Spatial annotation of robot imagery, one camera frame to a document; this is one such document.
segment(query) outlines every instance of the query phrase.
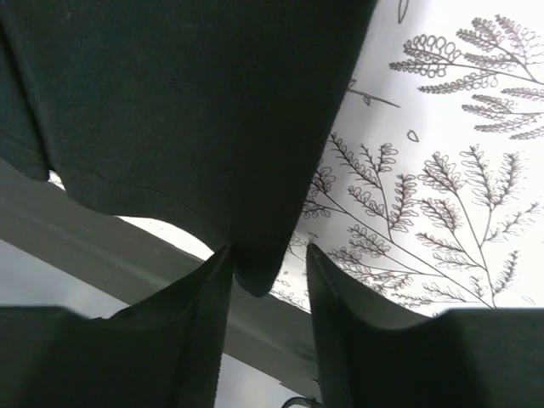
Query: plant stem drawing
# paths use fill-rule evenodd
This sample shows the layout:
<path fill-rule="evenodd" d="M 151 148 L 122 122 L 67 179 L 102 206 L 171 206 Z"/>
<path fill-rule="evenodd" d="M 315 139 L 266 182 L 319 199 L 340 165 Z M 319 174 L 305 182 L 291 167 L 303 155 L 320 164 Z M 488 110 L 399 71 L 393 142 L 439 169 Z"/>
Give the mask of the plant stem drawing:
<path fill-rule="evenodd" d="M 518 198 L 523 172 L 519 153 L 505 153 L 495 177 L 477 145 L 459 153 L 463 173 L 457 171 L 458 162 L 436 152 L 424 162 L 420 174 L 397 174 L 393 186 L 388 187 L 392 178 L 388 173 L 393 171 L 399 154 L 391 144 L 380 145 L 374 156 L 363 144 L 356 155 L 336 133 L 330 135 L 329 142 L 340 166 L 354 177 L 355 183 L 345 193 L 358 204 L 360 213 L 349 211 L 332 194 L 336 178 L 330 167 L 320 163 L 304 217 L 328 218 L 339 213 L 353 221 L 347 229 L 348 245 L 329 252 L 341 269 L 407 307 L 433 303 L 496 307 L 496 296 L 509 288 L 517 272 L 519 252 L 511 252 L 503 270 L 496 271 L 490 269 L 484 246 L 521 234 L 540 209 L 540 204 L 534 202 L 522 211 L 495 220 L 497 208 L 507 207 Z M 416 198 L 418 182 L 439 196 Z M 473 205 L 487 208 L 482 230 L 476 228 L 466 194 L 472 196 Z M 420 216 L 436 229 L 432 233 L 416 233 L 419 242 L 430 251 L 434 264 L 417 255 L 416 248 L 405 247 L 398 240 L 397 234 L 409 233 L 414 218 Z M 370 225 L 371 218 L 377 223 Z M 373 259 L 382 260 L 380 267 L 373 265 Z M 420 285 L 425 296 L 410 293 L 409 288 L 415 284 Z"/>
<path fill-rule="evenodd" d="M 391 63 L 389 68 L 430 79 L 445 77 L 453 70 L 468 71 L 452 82 L 419 87 L 425 94 L 495 88 L 501 78 L 515 80 L 519 87 L 502 89 L 501 97 L 475 93 L 472 99 L 478 105 L 465 104 L 462 109 L 491 122 L 476 125 L 479 132 L 511 133 L 510 139 L 516 140 L 544 137 L 544 111 L 534 109 L 535 104 L 544 103 L 544 78 L 533 72 L 534 65 L 544 62 L 544 41 L 534 31 L 500 15 L 493 20 L 475 18 L 472 26 L 471 30 L 458 30 L 456 36 L 482 54 L 461 51 L 444 37 L 422 34 L 404 44 L 411 59 Z"/>
<path fill-rule="evenodd" d="M 297 255 L 295 253 L 294 248 L 297 248 L 297 247 L 299 247 L 299 248 L 304 247 L 305 248 L 307 246 L 308 246 L 308 242 L 304 242 L 303 240 L 300 239 L 300 237 L 296 236 L 293 233 L 293 235 L 291 236 L 291 239 L 289 240 L 289 244 L 287 245 L 287 251 L 286 252 L 290 253 L 293 257 L 295 257 L 299 261 L 304 262 L 304 258 Z"/>
<path fill-rule="evenodd" d="M 381 102 L 381 103 L 383 103 L 385 105 L 390 105 L 390 106 L 394 106 L 395 108 L 400 108 L 400 106 L 398 106 L 397 104 L 394 104 L 393 102 L 389 102 L 388 100 L 385 100 L 383 98 L 378 98 L 377 96 L 370 95 L 369 93 L 365 93 L 365 92 L 361 92 L 361 91 L 357 91 L 357 90 L 353 89 L 353 86 L 356 83 L 357 83 L 357 80 L 355 80 L 355 79 L 350 80 L 349 84 L 348 84 L 348 89 L 347 89 L 346 92 L 348 92 L 350 94 L 355 94 L 355 95 L 362 96 L 363 100 L 365 101 L 366 106 L 370 106 L 371 102 L 373 100 L 375 100 L 376 102 Z"/>

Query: leaf drawing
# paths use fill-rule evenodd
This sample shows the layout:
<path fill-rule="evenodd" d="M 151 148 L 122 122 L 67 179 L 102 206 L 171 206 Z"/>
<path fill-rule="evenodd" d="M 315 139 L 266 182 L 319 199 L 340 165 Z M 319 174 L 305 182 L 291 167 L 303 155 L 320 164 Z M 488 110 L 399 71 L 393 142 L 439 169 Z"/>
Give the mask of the leaf drawing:
<path fill-rule="evenodd" d="M 508 254 L 508 259 L 504 263 L 504 269 L 501 272 L 501 276 L 493 285 L 493 296 L 501 293 L 512 284 L 513 277 L 518 267 L 518 251 L 514 251 Z"/>
<path fill-rule="evenodd" d="M 296 297 L 294 292 L 286 292 L 283 289 L 280 289 L 280 290 L 272 289 L 270 293 L 276 296 L 277 298 L 283 300 L 284 302 L 287 302 L 299 309 L 309 312 L 309 308 L 305 306 L 304 299 L 300 297 Z"/>
<path fill-rule="evenodd" d="M 419 138 L 417 137 L 417 133 L 414 132 L 413 130 L 409 130 L 408 133 L 406 134 L 406 137 L 408 138 L 408 140 L 412 142 L 419 143 Z"/>
<path fill-rule="evenodd" d="M 479 35 L 486 41 L 505 41 L 496 35 L 493 25 L 481 24 Z M 486 34 L 487 28 L 493 35 Z M 483 95 L 476 100 L 498 114 L 514 107 L 511 100 L 497 97 Z M 506 291 L 518 273 L 519 253 L 511 252 L 504 268 L 495 271 L 488 265 L 484 249 L 522 235 L 541 208 L 539 202 L 533 202 L 524 210 L 498 218 L 497 208 L 506 208 L 519 198 L 524 171 L 520 154 L 504 153 L 501 164 L 492 168 L 477 144 L 459 152 L 458 160 L 435 152 L 416 176 L 394 174 L 399 152 L 391 144 L 381 144 L 375 150 L 361 145 L 356 152 L 336 133 L 329 141 L 336 160 L 353 178 L 343 193 L 359 204 L 350 211 L 332 196 L 329 184 L 336 179 L 321 164 L 307 200 L 352 222 L 346 245 L 328 254 L 335 264 L 377 293 L 409 308 L 434 303 L 481 303 L 495 308 L 496 295 Z M 418 181 L 434 196 L 417 197 Z M 470 206 L 486 208 L 484 223 L 474 222 L 479 216 Z M 428 219 L 434 231 L 414 231 L 420 246 L 397 241 L 396 234 L 409 234 L 415 227 L 416 217 Z M 371 218 L 376 226 L 366 222 Z M 418 287 L 424 296 L 413 292 Z"/>
<path fill-rule="evenodd" d="M 399 7 L 397 10 L 397 20 L 399 24 L 402 24 L 402 22 L 404 21 L 409 5 L 410 5 L 410 0 L 399 0 Z"/>
<path fill-rule="evenodd" d="M 521 297 L 525 302 L 527 302 L 528 304 L 532 304 L 532 305 L 535 305 L 536 302 L 531 298 L 531 297 L 528 297 L 528 296 L 522 296 Z"/>
<path fill-rule="evenodd" d="M 514 100 L 482 94 L 481 91 L 499 86 L 508 77 L 529 87 L 504 88 L 502 94 L 525 99 L 532 103 L 544 102 L 544 82 L 531 71 L 533 65 L 544 62 L 544 41 L 534 31 L 517 22 L 496 15 L 492 20 L 475 18 L 471 29 L 460 29 L 456 37 L 475 50 L 459 48 L 444 37 L 422 34 L 404 44 L 410 58 L 389 64 L 393 71 L 418 74 L 429 79 L 446 77 L 449 72 L 466 73 L 453 81 L 425 84 L 418 89 L 425 94 L 453 94 L 476 91 L 473 99 L 481 105 L 463 104 L 462 110 L 492 123 L 476 125 L 485 133 L 511 133 L 510 139 L 531 140 L 544 136 L 541 125 L 544 111 L 518 110 Z"/>
<path fill-rule="evenodd" d="M 303 216 L 305 218 L 306 217 L 306 214 L 304 213 L 305 209 L 303 209 Z M 295 252 L 294 252 L 294 248 L 302 248 L 302 247 L 306 247 L 308 245 L 308 242 L 304 242 L 303 240 L 300 239 L 300 237 L 296 236 L 294 233 L 293 235 L 291 235 L 291 239 L 289 240 L 289 244 L 287 245 L 287 253 L 290 253 L 293 257 L 297 258 L 298 260 L 300 261 L 304 261 L 303 258 L 301 258 L 300 256 L 298 256 Z"/>

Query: fern leaf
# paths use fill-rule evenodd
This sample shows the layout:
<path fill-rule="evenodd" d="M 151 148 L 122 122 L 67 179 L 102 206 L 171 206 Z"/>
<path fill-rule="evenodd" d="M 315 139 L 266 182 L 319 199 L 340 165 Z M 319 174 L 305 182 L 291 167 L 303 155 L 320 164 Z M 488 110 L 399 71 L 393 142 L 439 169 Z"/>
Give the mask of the fern leaf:
<path fill-rule="evenodd" d="M 449 199 L 446 200 L 421 200 L 421 209 L 437 228 L 446 228 L 453 232 L 462 227 L 459 210 L 454 204 L 450 204 Z"/>
<path fill-rule="evenodd" d="M 421 59 L 408 59 L 389 64 L 389 68 L 393 71 L 409 72 L 429 78 L 444 77 L 448 66 L 449 64 L 437 65 L 435 62 L 426 62 Z"/>
<path fill-rule="evenodd" d="M 504 31 L 514 53 L 526 61 L 528 49 L 526 48 L 525 37 L 530 34 L 530 31 L 517 24 L 514 20 L 502 17 L 499 14 L 495 16 L 495 21 Z"/>
<path fill-rule="evenodd" d="M 521 117 L 517 117 L 511 121 L 494 123 L 492 125 L 477 125 L 474 127 L 474 129 L 485 133 L 510 133 L 525 128 L 531 123 L 535 123 L 536 118 L 539 117 L 541 117 L 541 114 L 531 113 L 522 115 Z"/>
<path fill-rule="evenodd" d="M 419 308 L 421 306 L 428 306 L 433 302 L 427 296 L 413 296 L 402 293 L 391 293 L 391 297 L 395 298 L 395 301 L 405 308 Z"/>
<path fill-rule="evenodd" d="M 397 156 L 399 151 L 393 148 L 390 143 L 380 145 L 378 149 L 380 156 L 377 158 L 377 163 L 374 166 L 376 173 L 387 173 L 393 170 L 392 165 L 396 164 L 396 160 L 392 156 Z"/>
<path fill-rule="evenodd" d="M 492 209 L 496 202 L 496 192 L 491 181 L 493 173 L 488 170 L 489 163 L 484 160 L 484 153 L 479 151 L 476 144 L 470 146 L 468 151 L 462 151 L 460 156 L 468 159 L 462 161 L 462 165 L 467 167 L 467 182 L 473 186 L 473 202 Z"/>
<path fill-rule="evenodd" d="M 473 46 L 489 53 L 496 45 L 493 42 L 481 37 L 476 31 L 472 30 L 459 30 L 456 35 L 461 38 L 465 43 L 472 44 Z"/>
<path fill-rule="evenodd" d="M 363 192 L 360 187 L 350 185 L 348 187 L 348 194 L 365 209 L 368 216 L 385 218 L 385 206 L 383 204 L 377 204 L 372 200 L 370 191 Z"/>
<path fill-rule="evenodd" d="M 426 160 L 423 174 L 417 176 L 433 190 L 440 193 L 448 191 L 456 193 L 463 186 L 461 174 L 456 172 L 456 164 L 449 163 L 450 158 L 447 155 L 440 155 L 440 152 L 433 153 L 433 160 Z"/>
<path fill-rule="evenodd" d="M 385 243 L 385 240 L 378 237 L 377 234 L 371 234 L 368 229 L 355 225 L 348 228 L 348 232 L 354 238 L 349 240 L 349 245 L 355 250 L 373 258 L 379 258 L 391 250 L 391 246 Z"/>
<path fill-rule="evenodd" d="M 340 249 L 333 249 L 331 252 L 328 253 L 328 255 L 338 266 L 345 264 L 363 266 L 361 262 L 362 255 L 356 251 L 348 250 L 348 248 L 346 248 L 345 246 Z"/>
<path fill-rule="evenodd" d="M 472 25 L 477 36 L 490 44 L 499 45 L 505 38 L 494 21 L 476 17 L 472 20 Z"/>
<path fill-rule="evenodd" d="M 383 286 L 392 291 L 410 287 L 413 279 L 409 275 L 392 276 L 383 282 Z"/>
<path fill-rule="evenodd" d="M 447 289 L 442 289 L 434 282 L 430 286 L 424 283 L 423 289 L 439 298 L 458 302 L 466 302 L 465 297 L 461 293 L 454 293 L 449 287 Z"/>
<path fill-rule="evenodd" d="M 529 132 L 513 134 L 510 136 L 510 139 L 514 140 L 531 140 L 537 138 L 544 138 L 544 126 L 537 127 Z"/>
<path fill-rule="evenodd" d="M 318 218 L 322 215 L 325 218 L 331 216 L 331 212 L 322 205 L 315 202 L 313 199 L 307 199 L 303 204 L 302 214 L 305 219 Z"/>
<path fill-rule="evenodd" d="M 461 55 L 461 51 L 456 49 L 453 42 L 448 42 L 443 37 L 425 34 L 406 41 L 404 50 L 406 55 L 426 63 L 453 63 Z"/>
<path fill-rule="evenodd" d="M 474 100 L 477 100 L 478 102 L 481 102 L 484 105 L 488 105 L 490 108 L 497 112 L 510 113 L 512 112 L 512 109 L 516 107 L 516 103 L 513 100 L 507 98 L 497 98 L 495 96 L 479 94 L 473 95 L 472 98 Z"/>
<path fill-rule="evenodd" d="M 476 263 L 470 262 L 461 254 L 459 255 L 448 254 L 443 256 L 438 253 L 434 253 L 433 258 L 439 261 L 437 266 L 446 267 L 447 269 L 478 268 L 478 265 Z"/>
<path fill-rule="evenodd" d="M 501 276 L 493 285 L 493 296 L 504 291 L 512 284 L 513 277 L 516 274 L 516 268 L 518 267 L 518 259 L 518 251 L 508 254 L 508 259 L 504 263 L 504 269 L 501 272 Z"/>
<path fill-rule="evenodd" d="M 440 85 L 427 85 L 418 89 L 425 94 L 453 94 L 460 91 L 472 91 L 474 89 L 494 88 L 498 85 L 496 74 L 482 70 L 480 73 L 471 73 L 454 82 L 445 82 Z"/>
<path fill-rule="evenodd" d="M 412 197 L 416 194 L 417 184 L 414 183 L 416 176 L 412 174 L 400 174 L 399 180 L 395 183 L 394 192 L 397 196 L 394 198 L 399 204 L 393 204 L 393 211 L 389 213 L 389 228 L 399 232 L 408 232 L 408 227 L 414 224 L 410 220 L 417 217 L 417 212 L 411 210 L 416 205 L 416 200 Z"/>
<path fill-rule="evenodd" d="M 466 53 L 463 56 L 471 64 L 487 70 L 513 71 L 519 65 L 519 62 L 514 60 L 509 54 L 487 56 Z"/>
<path fill-rule="evenodd" d="M 502 156 L 502 164 L 499 167 L 501 177 L 496 181 L 495 186 L 495 206 L 508 203 L 508 199 L 517 192 L 523 170 L 519 153 L 505 153 Z"/>
<path fill-rule="evenodd" d="M 484 290 L 482 289 L 482 286 L 479 284 L 482 281 L 482 278 L 476 277 L 476 276 L 470 276 L 468 279 L 470 279 L 470 286 L 473 288 L 473 293 L 477 297 L 482 298 L 484 296 Z"/>
<path fill-rule="evenodd" d="M 503 121 L 507 116 L 506 113 L 497 112 L 489 106 L 461 105 L 461 109 L 463 109 L 465 112 L 472 113 L 473 115 L 481 116 L 492 121 Z"/>
<path fill-rule="evenodd" d="M 506 88 L 501 94 L 515 96 L 517 98 L 528 99 L 533 102 L 544 103 L 544 89 L 536 88 Z"/>
<path fill-rule="evenodd" d="M 425 247 L 432 247 L 434 250 L 444 253 L 464 253 L 463 249 L 455 242 L 441 240 L 432 235 L 425 233 L 417 233 L 416 237 Z"/>
<path fill-rule="evenodd" d="M 540 202 L 533 202 L 528 209 L 518 211 L 514 215 L 507 217 L 500 223 L 499 227 L 495 227 L 490 231 L 485 240 L 491 242 L 508 241 L 509 236 L 519 235 L 523 231 L 524 225 L 534 222 L 530 216 L 537 214 L 540 209 Z"/>
<path fill-rule="evenodd" d="M 381 189 L 381 186 L 377 180 L 377 177 L 372 173 L 372 169 L 366 167 L 364 164 L 359 163 L 354 157 L 354 152 L 348 150 L 348 146 L 343 143 L 343 140 L 337 136 L 336 133 L 331 133 L 329 141 L 335 146 L 333 151 L 337 151 L 343 163 L 341 166 L 347 166 L 351 169 L 351 174 L 359 176 L 357 179 L 363 181 L 365 184 L 369 184 L 377 189 Z"/>

